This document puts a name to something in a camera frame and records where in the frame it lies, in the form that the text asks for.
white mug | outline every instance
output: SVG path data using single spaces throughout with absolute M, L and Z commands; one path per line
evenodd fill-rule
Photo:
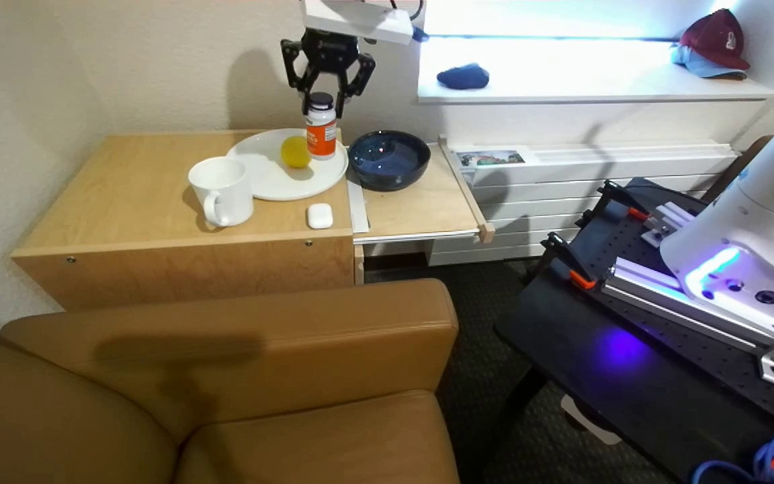
M 213 225 L 238 225 L 252 216 L 252 189 L 241 161 L 201 159 L 191 166 L 189 180 Z

black floor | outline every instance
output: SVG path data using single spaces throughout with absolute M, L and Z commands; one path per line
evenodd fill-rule
M 367 268 L 367 283 L 437 278 L 447 283 L 456 314 L 459 338 L 444 375 L 437 397 L 455 440 L 459 469 L 475 462 L 481 423 L 488 423 L 508 384 L 494 379 L 511 350 L 494 337 L 492 325 L 522 287 L 531 262 L 496 262 L 467 267 L 381 264 Z M 523 410 L 518 424 L 500 434 L 500 447 L 486 457 L 473 482 L 484 484 L 670 484 L 670 475 L 647 462 L 629 444 L 605 447 L 577 427 L 559 410 L 561 389 L 550 383 Z

white plate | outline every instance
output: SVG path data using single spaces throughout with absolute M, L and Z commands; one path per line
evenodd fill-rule
M 252 182 L 252 196 L 257 198 L 305 198 L 334 189 L 347 166 L 347 149 L 336 142 L 334 159 L 311 159 L 305 169 L 288 169 L 279 161 L 279 149 L 284 138 L 300 134 L 304 130 L 271 130 L 257 131 L 241 142 L 236 142 L 226 157 L 241 159 L 248 166 L 248 178 Z

dark blue bowl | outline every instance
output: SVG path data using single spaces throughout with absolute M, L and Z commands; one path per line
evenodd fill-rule
M 371 192 L 405 189 L 426 165 L 429 149 L 408 131 L 367 131 L 348 149 L 348 178 Z

white wall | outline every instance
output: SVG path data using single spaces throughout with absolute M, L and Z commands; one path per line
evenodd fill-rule
M 47 10 L 0 0 L 0 322 L 56 310 L 8 254 L 104 126 Z
M 108 131 L 297 126 L 279 38 L 297 0 L 0 0 L 0 322 L 53 305 L 8 262 Z M 347 106 L 347 141 L 408 130 L 479 142 L 744 141 L 757 102 L 417 106 L 414 53 L 373 47 L 379 69 Z

